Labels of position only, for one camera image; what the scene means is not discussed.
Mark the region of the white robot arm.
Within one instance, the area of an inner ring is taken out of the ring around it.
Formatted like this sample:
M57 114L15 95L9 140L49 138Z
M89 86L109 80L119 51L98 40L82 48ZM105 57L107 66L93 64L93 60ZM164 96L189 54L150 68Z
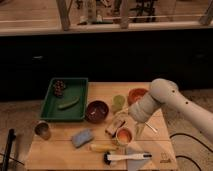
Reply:
M129 114L136 122L145 123L163 105L181 112L213 143L213 113L183 96L177 84L170 80L153 80L148 92L129 107Z

